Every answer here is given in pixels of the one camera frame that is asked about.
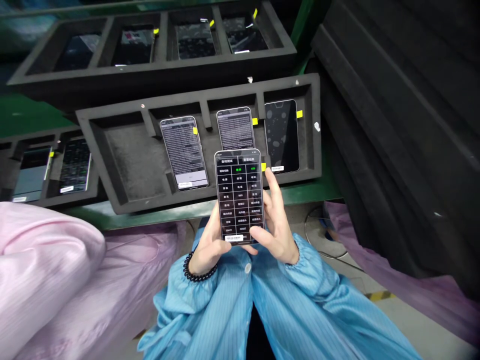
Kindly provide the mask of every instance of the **black bead bracelet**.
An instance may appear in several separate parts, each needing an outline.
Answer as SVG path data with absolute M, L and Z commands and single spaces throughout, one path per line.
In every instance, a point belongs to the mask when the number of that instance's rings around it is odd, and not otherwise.
M 198 282 L 201 282 L 201 281 L 204 281 L 204 280 L 207 280 L 208 278 L 211 278 L 212 275 L 215 273 L 215 271 L 217 270 L 217 265 L 215 265 L 214 267 L 212 267 L 212 269 L 207 272 L 206 274 L 204 275 L 193 275 L 192 273 L 190 273 L 190 270 L 189 270 L 189 264 L 190 264 L 190 260 L 192 259 L 192 255 L 194 254 L 194 252 L 190 252 L 188 254 L 188 256 L 186 257 L 185 259 L 185 262 L 183 263 L 183 273 L 185 274 L 185 277 L 190 280 L 190 281 L 193 281 L 194 283 L 198 283 Z

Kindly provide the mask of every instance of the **pink fabric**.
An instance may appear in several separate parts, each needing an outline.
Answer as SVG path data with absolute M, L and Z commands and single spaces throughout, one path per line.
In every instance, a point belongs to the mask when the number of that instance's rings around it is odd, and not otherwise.
M 105 234 L 107 252 L 91 281 L 15 358 L 94 360 L 121 349 L 154 313 L 153 296 L 179 257 L 186 223 Z
M 87 283 L 105 255 L 87 222 L 0 202 L 0 359 L 20 349 Z
M 346 205 L 325 205 L 340 242 L 368 275 L 459 338 L 480 346 L 480 304 L 467 299 L 451 276 L 417 279 L 392 269 L 387 259 L 359 244 Z

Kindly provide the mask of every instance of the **black foam tray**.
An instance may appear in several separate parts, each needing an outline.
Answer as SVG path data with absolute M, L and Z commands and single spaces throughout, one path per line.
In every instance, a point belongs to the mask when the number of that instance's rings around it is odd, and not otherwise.
M 287 184 L 322 175 L 321 132 L 315 128 L 315 123 L 320 126 L 316 73 L 88 108 L 76 116 L 113 210 L 125 214 L 217 196 L 214 154 L 222 149 L 219 110 L 250 107 L 252 117 L 258 118 L 253 127 L 255 145 L 270 166 L 265 103 L 290 99 L 303 117 L 298 119 L 300 169 L 277 175 L 280 184 Z M 178 191 L 159 121 L 186 115 L 197 122 L 209 186 Z
M 54 156 L 48 178 L 43 182 L 40 200 L 26 204 L 42 208 L 84 205 L 103 200 L 105 193 L 99 172 L 91 162 L 86 191 L 60 194 L 60 173 L 64 158 L 64 145 L 70 138 L 81 137 L 79 126 L 67 126 L 24 135 L 0 138 L 0 201 L 10 201 L 20 173 L 23 154 L 28 149 L 51 146 Z
M 257 9 L 266 50 L 232 54 L 222 17 Z M 174 25 L 200 18 L 211 27 L 215 56 L 179 59 Z M 111 66 L 122 27 L 158 28 L 151 63 Z M 101 33 L 86 69 L 54 72 L 71 36 Z M 64 112 L 175 93 L 280 78 L 290 73 L 297 51 L 269 1 L 238 1 L 176 11 L 58 21 L 38 41 L 8 85 Z

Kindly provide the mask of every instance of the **phone screen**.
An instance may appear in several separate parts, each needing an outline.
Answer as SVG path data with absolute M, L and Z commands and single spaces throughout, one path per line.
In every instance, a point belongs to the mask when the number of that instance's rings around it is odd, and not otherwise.
M 216 55 L 208 20 L 175 26 L 178 58 L 194 59 Z
M 249 107 L 221 110 L 216 113 L 223 150 L 255 148 L 252 112 Z
M 14 203 L 39 200 L 50 165 L 51 146 L 27 150 L 20 164 L 20 174 L 13 190 Z
M 205 188 L 209 185 L 200 138 L 194 133 L 193 116 L 160 121 L 168 159 L 179 191 Z
M 92 155 L 84 138 L 66 143 L 60 173 L 60 194 L 87 190 L 91 161 Z
M 221 238 L 232 245 L 256 243 L 250 227 L 265 228 L 261 167 L 257 149 L 215 154 Z
M 276 174 L 298 171 L 297 103 L 295 100 L 266 103 L 265 113 L 266 148 L 271 170 Z
M 53 69 L 54 72 L 88 68 L 100 41 L 100 33 L 74 35 L 68 40 Z
M 154 40 L 154 26 L 151 24 L 122 27 L 111 65 L 118 67 L 150 63 Z
M 222 20 L 232 54 L 267 50 L 262 33 L 250 13 L 232 15 Z

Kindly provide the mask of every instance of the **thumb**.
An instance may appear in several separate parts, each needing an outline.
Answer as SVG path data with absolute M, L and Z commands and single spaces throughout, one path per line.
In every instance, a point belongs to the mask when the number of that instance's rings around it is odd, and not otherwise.
M 212 257 L 228 253 L 232 249 L 232 244 L 225 240 L 214 240 L 210 245 Z
M 250 235 L 268 250 L 274 245 L 275 238 L 262 227 L 252 226 L 250 228 Z

